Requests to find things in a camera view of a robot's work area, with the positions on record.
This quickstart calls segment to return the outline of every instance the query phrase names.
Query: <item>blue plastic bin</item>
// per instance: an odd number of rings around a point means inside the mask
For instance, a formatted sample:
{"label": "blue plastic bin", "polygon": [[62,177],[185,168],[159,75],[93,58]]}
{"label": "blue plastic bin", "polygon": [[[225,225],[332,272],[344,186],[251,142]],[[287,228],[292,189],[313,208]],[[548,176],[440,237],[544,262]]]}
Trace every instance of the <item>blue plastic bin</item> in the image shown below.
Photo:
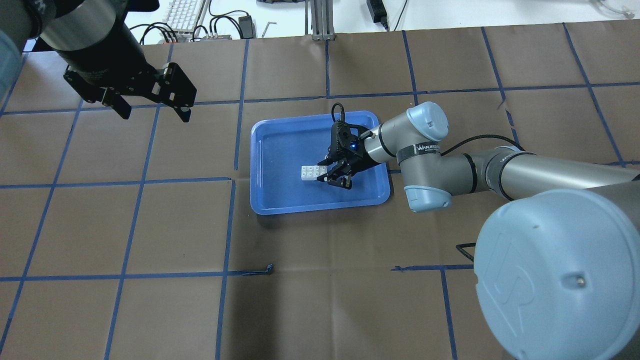
{"label": "blue plastic bin", "polygon": [[[350,124],[373,128],[369,111],[346,113]],[[263,120],[251,129],[251,207],[260,215],[378,205],[390,195],[387,165],[357,173],[346,190],[302,181],[300,167],[315,165],[331,142],[330,114]]]}

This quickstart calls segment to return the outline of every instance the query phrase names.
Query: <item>white block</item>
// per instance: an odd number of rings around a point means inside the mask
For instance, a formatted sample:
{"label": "white block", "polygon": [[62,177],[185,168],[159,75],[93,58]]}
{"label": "white block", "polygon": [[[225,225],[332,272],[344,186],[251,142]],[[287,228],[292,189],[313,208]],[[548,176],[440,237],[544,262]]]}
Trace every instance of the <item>white block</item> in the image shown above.
{"label": "white block", "polygon": [[302,181],[316,180],[318,176],[326,174],[326,166],[307,165],[301,169],[300,179]]}

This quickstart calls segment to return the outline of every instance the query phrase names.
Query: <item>robotic arm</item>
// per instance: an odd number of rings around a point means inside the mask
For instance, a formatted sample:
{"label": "robotic arm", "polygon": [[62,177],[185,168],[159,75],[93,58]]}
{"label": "robotic arm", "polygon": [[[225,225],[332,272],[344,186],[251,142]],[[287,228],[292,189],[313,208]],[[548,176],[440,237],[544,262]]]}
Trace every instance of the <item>robotic arm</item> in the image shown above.
{"label": "robotic arm", "polygon": [[183,122],[196,88],[176,63],[155,69],[124,24],[127,1],[2,0],[0,94],[15,81],[27,38],[40,35],[69,64],[64,78],[86,101],[99,101],[128,119],[123,95],[171,106]]}
{"label": "robotic arm", "polygon": [[348,189],[357,172],[393,160],[414,212],[486,190],[512,200],[485,222],[474,262],[484,317],[509,353],[610,359],[638,346],[640,171],[515,147],[441,156],[449,124],[432,102],[370,130],[346,120],[343,111],[333,124],[318,165],[336,165],[319,181]]}

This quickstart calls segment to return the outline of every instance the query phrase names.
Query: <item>white keyboard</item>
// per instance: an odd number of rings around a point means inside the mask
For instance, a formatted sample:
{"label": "white keyboard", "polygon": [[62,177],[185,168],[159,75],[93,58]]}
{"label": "white keyboard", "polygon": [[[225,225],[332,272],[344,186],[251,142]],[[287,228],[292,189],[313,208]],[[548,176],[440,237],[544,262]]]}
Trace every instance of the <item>white keyboard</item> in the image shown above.
{"label": "white keyboard", "polygon": [[170,0],[163,22],[169,24],[176,34],[191,36],[193,28],[202,24],[206,2],[207,0]]}

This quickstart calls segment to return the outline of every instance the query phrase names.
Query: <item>white surface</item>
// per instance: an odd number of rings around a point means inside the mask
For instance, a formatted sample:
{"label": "white surface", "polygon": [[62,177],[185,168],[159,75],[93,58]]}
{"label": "white surface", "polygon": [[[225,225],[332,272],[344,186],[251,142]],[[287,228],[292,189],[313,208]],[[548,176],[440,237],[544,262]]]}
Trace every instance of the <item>white surface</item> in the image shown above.
{"label": "white surface", "polygon": [[[305,3],[258,3],[256,0],[211,0],[212,10],[220,14],[231,10],[246,10],[256,25],[256,35],[261,36],[269,21],[265,37],[292,37],[305,34]],[[606,0],[609,6],[620,9],[626,6],[640,12],[640,0]],[[554,22],[580,22],[624,19],[594,3],[595,0],[409,0],[398,30],[467,28],[472,26],[500,26],[518,24],[549,24]],[[169,0],[160,0],[160,9],[153,13],[130,13],[129,27],[160,21]],[[404,0],[384,0],[389,26],[396,25]],[[207,15],[205,24],[209,27]],[[336,33],[366,33],[384,31],[373,24],[366,0],[333,0],[333,26]],[[135,29],[140,37],[144,29]],[[226,20],[218,23],[219,34],[237,31]],[[147,35],[147,43],[160,41],[157,30]]]}
{"label": "white surface", "polygon": [[315,181],[318,176],[326,174],[326,166],[307,165],[301,167],[300,179],[302,181]]}

